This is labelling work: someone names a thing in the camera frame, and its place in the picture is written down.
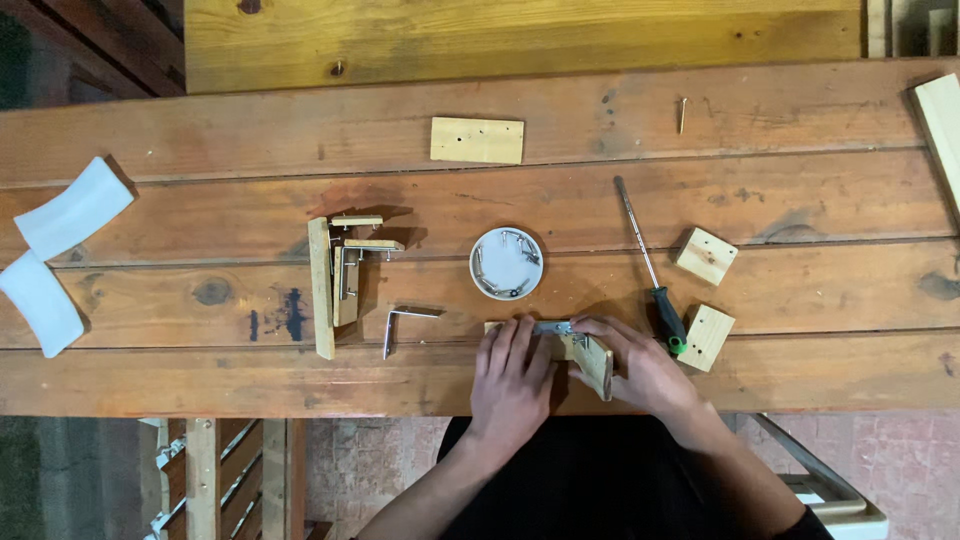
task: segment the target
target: white dish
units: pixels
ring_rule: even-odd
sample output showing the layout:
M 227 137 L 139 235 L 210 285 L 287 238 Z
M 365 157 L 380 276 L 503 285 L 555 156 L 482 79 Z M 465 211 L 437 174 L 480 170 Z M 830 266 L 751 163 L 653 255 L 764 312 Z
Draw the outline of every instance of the white dish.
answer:
M 543 251 L 530 234 L 513 227 L 500 227 L 480 236 L 473 244 L 469 269 L 480 292 L 496 300 L 517 300 L 530 294 L 540 283 Z

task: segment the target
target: floor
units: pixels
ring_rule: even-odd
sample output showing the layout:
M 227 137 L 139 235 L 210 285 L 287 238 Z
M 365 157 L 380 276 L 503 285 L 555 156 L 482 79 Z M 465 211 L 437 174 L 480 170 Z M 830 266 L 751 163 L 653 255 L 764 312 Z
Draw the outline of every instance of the floor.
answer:
M 770 417 L 887 514 L 892 540 L 960 540 L 960 411 Z M 727 420 L 775 472 L 804 471 L 749 416 Z M 447 422 L 309 421 L 307 519 L 349 539 L 430 469 Z

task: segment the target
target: wooden table top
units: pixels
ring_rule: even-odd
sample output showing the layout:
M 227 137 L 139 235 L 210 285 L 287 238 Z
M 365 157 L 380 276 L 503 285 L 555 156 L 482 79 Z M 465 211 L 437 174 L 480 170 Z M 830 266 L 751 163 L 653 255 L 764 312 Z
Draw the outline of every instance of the wooden table top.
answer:
M 90 330 L 53 359 L 0 297 L 0 413 L 299 417 L 468 412 L 488 320 L 592 310 L 648 327 L 622 176 L 679 312 L 736 318 L 722 410 L 960 406 L 958 232 L 905 91 L 960 60 L 718 67 L 192 96 L 0 114 L 0 265 L 12 218 L 110 156 L 137 199 L 50 261 Z M 675 103 L 689 99 L 683 135 Z M 435 114 L 526 122 L 521 166 L 429 159 Z M 407 250 L 361 265 L 360 320 L 313 352 L 306 222 L 343 212 Z M 518 302 L 468 250 L 515 225 L 545 253 Z M 698 226 L 738 246 L 714 287 L 670 261 Z M 400 321 L 384 361 L 388 311 Z M 622 411 L 577 381 L 561 413 Z
M 192 94 L 853 59 L 860 0 L 186 0 Z

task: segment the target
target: person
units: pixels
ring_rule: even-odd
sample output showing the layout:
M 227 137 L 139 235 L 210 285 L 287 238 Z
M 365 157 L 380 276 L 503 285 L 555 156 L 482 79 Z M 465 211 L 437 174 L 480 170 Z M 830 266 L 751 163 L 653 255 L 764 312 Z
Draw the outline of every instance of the person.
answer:
M 480 343 L 473 416 L 358 540 L 830 538 L 657 341 L 611 317 L 570 323 L 613 350 L 613 395 L 649 415 L 548 418 L 556 337 L 511 319 Z

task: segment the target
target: person's right hand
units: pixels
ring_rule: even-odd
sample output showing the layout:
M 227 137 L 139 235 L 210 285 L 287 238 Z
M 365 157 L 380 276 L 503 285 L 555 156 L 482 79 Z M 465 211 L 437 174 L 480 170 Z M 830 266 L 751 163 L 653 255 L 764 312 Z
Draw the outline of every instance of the person's right hand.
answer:
M 613 351 L 618 363 L 611 384 L 615 398 L 653 414 L 664 424 L 681 420 L 703 404 L 693 383 L 653 337 L 602 315 L 577 315 L 570 319 L 570 327 L 599 337 Z M 583 380 L 573 362 L 570 375 Z

